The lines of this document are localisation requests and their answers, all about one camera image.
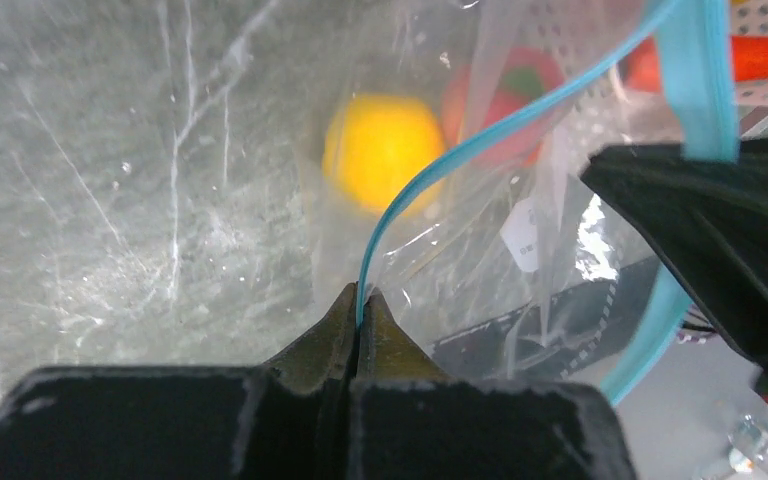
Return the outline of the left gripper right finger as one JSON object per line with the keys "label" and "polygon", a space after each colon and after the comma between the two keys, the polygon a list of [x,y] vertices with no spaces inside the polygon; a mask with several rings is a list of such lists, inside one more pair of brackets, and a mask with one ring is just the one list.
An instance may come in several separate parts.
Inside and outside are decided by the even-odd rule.
{"label": "left gripper right finger", "polygon": [[448,376],[395,322],[363,307],[350,387],[350,479],[632,479],[620,421],[593,386]]}

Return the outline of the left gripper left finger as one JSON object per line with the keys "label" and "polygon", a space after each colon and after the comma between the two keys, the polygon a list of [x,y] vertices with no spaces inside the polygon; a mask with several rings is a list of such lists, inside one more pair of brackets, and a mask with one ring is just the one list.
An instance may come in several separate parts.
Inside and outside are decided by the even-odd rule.
{"label": "left gripper left finger", "polygon": [[357,288],[259,365],[49,366],[0,403],[0,479],[340,479]]}

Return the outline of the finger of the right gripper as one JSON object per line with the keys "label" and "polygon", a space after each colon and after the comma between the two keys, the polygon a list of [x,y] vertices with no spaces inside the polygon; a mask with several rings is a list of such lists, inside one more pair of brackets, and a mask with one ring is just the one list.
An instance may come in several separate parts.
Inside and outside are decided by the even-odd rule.
{"label": "finger of the right gripper", "polygon": [[582,180],[761,368],[768,396],[768,138],[744,141],[734,163],[688,160],[675,144],[609,146]]}

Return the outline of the white perforated plastic basket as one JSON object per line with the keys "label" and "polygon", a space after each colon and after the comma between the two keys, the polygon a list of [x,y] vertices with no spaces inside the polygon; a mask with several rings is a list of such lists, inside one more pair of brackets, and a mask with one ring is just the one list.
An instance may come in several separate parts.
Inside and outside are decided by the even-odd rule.
{"label": "white perforated plastic basket", "polygon": [[[768,126],[768,1],[718,1],[731,40],[741,129]],[[529,1],[511,50],[524,69],[527,99],[540,99],[641,35],[677,16],[675,1]],[[653,32],[624,58],[540,116],[539,131],[594,149],[605,143],[678,140],[675,115],[661,92]]]}

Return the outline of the yellow lemon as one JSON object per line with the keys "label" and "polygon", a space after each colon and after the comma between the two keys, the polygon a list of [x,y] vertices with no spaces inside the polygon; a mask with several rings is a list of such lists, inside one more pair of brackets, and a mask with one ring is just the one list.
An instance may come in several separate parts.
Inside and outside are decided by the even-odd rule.
{"label": "yellow lemon", "polygon": [[445,152],[440,123],[411,96],[357,94],[325,134],[323,176],[361,209],[382,214],[404,187]]}

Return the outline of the clear zip top bag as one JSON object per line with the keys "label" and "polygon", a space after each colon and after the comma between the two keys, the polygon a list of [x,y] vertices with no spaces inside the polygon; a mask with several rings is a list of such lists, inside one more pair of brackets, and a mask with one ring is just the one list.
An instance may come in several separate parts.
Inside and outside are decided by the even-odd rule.
{"label": "clear zip top bag", "polygon": [[579,180],[736,153],[723,1],[0,1],[0,400],[257,363],[348,283],[461,376],[618,400],[687,300]]}

